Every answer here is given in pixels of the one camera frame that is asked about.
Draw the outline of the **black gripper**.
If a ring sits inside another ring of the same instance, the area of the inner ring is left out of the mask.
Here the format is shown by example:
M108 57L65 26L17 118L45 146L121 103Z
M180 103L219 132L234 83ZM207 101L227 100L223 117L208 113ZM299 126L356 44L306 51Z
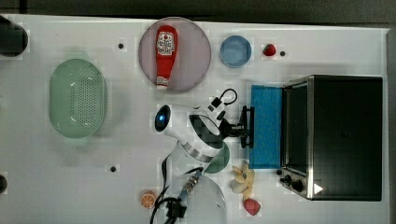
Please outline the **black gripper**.
M219 131L223 138L238 136L247 137L248 133L245 132L247 129L248 126L246 124L231 124L227 119L224 119L219 126Z

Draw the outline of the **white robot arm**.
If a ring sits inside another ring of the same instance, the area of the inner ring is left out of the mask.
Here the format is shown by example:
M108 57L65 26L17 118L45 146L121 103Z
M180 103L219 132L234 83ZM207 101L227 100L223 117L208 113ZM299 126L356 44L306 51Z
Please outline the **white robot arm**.
M245 106L232 124L225 118L225 104L163 105L158 110L155 131L177 142L162 161L163 189L149 224L226 224L224 194L206 174L224 155L226 138L238 137L242 147L253 146L254 113Z

